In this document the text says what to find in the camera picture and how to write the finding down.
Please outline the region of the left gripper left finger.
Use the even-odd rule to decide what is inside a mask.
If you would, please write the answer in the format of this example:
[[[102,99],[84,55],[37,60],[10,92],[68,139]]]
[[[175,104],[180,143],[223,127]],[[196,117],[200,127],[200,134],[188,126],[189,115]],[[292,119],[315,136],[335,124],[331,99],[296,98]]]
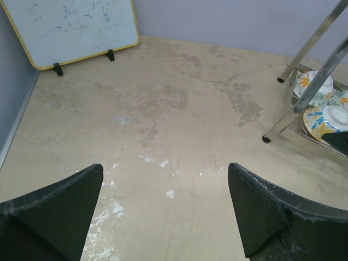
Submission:
[[[103,166],[1,203],[1,260],[80,260]]]

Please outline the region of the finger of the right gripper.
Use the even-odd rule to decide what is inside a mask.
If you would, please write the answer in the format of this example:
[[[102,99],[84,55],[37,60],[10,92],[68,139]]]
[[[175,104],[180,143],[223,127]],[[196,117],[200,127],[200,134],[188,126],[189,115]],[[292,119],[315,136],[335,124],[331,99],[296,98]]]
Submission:
[[[337,149],[343,155],[347,156],[347,139],[348,132],[326,133],[323,135],[323,140]]]

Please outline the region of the blue orange floral bowl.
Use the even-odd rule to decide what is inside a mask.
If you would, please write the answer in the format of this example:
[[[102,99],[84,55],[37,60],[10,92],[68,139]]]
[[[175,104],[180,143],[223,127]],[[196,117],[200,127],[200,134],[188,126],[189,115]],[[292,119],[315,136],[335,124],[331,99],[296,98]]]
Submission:
[[[303,113],[303,123],[315,140],[328,145],[321,137],[327,133],[346,132],[347,111],[332,105],[309,108]]]

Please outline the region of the orange flower green leaf bowl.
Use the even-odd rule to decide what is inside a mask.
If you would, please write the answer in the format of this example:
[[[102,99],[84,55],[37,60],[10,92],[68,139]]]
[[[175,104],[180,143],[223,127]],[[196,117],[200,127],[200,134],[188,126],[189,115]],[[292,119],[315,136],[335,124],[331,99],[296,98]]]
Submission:
[[[329,104],[348,111],[348,90],[335,91],[330,97]]]

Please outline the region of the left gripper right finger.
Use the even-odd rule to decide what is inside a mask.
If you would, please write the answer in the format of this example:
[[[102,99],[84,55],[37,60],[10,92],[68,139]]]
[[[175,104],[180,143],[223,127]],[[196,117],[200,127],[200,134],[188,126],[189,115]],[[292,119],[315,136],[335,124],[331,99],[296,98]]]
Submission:
[[[347,260],[347,211],[299,196],[231,163],[228,187],[249,260]]]

